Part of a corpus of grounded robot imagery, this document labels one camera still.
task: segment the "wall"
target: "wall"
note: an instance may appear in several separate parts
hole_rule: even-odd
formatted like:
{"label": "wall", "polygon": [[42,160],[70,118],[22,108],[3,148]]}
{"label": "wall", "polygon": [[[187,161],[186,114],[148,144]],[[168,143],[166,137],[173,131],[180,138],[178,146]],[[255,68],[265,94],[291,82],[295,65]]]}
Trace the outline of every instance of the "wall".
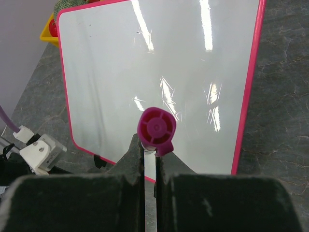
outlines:
{"label": "wall", "polygon": [[0,0],[0,104],[9,116],[46,48],[39,37],[56,2]]}

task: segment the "whiteboard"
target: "whiteboard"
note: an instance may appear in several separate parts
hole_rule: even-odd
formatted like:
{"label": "whiteboard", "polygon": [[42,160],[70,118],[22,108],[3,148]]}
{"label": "whiteboard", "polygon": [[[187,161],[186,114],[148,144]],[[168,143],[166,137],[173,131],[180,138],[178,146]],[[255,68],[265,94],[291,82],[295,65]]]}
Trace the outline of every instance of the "whiteboard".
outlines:
{"label": "whiteboard", "polygon": [[[174,153],[235,173],[264,0],[111,0],[63,10],[58,35],[75,144],[117,162],[142,112],[174,115]],[[155,179],[155,156],[145,157]]]}

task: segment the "purple marker cap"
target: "purple marker cap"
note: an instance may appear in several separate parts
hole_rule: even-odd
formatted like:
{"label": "purple marker cap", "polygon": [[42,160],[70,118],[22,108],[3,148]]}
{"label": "purple marker cap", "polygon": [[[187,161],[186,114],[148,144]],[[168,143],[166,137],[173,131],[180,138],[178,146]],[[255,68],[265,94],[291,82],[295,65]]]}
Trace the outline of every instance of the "purple marker cap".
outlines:
{"label": "purple marker cap", "polygon": [[176,130],[173,115],[156,107],[146,109],[140,117],[137,135],[146,150],[157,150],[160,157],[174,150],[171,142]]}

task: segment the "pink whiteboard frame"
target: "pink whiteboard frame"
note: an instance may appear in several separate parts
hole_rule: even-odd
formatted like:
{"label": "pink whiteboard frame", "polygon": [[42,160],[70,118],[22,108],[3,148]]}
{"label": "pink whiteboard frame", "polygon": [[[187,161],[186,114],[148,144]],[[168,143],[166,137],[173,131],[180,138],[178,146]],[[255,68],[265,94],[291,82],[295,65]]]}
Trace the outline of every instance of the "pink whiteboard frame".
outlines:
{"label": "pink whiteboard frame", "polygon": [[[68,101],[67,85],[66,85],[66,78],[65,78],[64,65],[63,65],[61,36],[60,36],[60,32],[59,32],[58,22],[59,22],[59,18],[61,16],[61,14],[66,13],[66,12],[71,12],[71,11],[76,11],[76,10],[80,10],[80,9],[96,7],[96,6],[101,6],[101,5],[107,5],[107,4],[112,4],[112,3],[118,3],[118,2],[123,2],[123,1],[126,1],[126,0],[105,0],[105,1],[99,1],[99,2],[95,2],[95,3],[91,3],[91,4],[82,5],[82,6],[70,7],[70,8],[61,10],[60,13],[58,14],[58,17],[57,17],[57,32],[58,32],[58,40],[59,40],[60,59],[61,59],[63,83],[64,83],[64,90],[65,90],[65,95],[66,95],[69,124],[70,124],[70,134],[71,134],[71,138],[72,138],[75,146],[78,147],[80,150],[85,151],[85,152],[87,152],[91,155],[94,155],[94,153],[78,146],[77,143],[74,140],[74,137],[73,137],[72,124],[71,124],[71,119],[70,119],[70,107],[69,107],[69,101]],[[246,79],[243,102],[242,102],[240,119],[239,119],[239,127],[238,127],[238,133],[237,133],[237,138],[236,138],[234,158],[233,158],[233,163],[232,163],[231,174],[233,174],[233,175],[236,174],[237,168],[238,168],[238,163],[239,163],[242,138],[243,138],[243,134],[244,134],[244,130],[245,130],[250,94],[251,94],[252,83],[253,83],[255,63],[256,63],[258,47],[259,47],[259,42],[260,42],[260,37],[261,37],[264,12],[265,12],[265,8],[266,8],[266,1],[267,0],[260,0],[259,5],[258,5],[258,9],[257,9],[257,15],[256,15],[256,21],[255,21],[255,27],[254,27],[254,33],[253,33],[253,42],[252,42],[252,47],[251,47],[250,59],[249,59],[249,67],[248,67],[248,72],[247,72],[247,79]],[[108,163],[115,164],[115,162],[108,160],[108,159],[105,159],[104,157],[101,157],[101,159],[108,162]],[[145,179],[149,180],[151,182],[155,181],[155,180],[148,178],[148,177],[145,177]]]}

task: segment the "yellow bin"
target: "yellow bin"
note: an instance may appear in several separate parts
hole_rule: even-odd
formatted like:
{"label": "yellow bin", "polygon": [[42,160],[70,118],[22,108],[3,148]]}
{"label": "yellow bin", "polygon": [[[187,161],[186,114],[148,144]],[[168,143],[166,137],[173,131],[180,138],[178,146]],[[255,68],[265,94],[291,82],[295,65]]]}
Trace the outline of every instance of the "yellow bin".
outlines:
{"label": "yellow bin", "polygon": [[51,34],[49,33],[49,23],[50,21],[52,21],[52,19],[54,18],[54,14],[52,14],[49,17],[48,22],[46,23],[41,35],[40,35],[40,40],[44,41],[44,42],[50,42],[53,45],[55,45],[56,47],[59,47],[59,43],[58,43],[58,37],[53,37],[51,36]]}

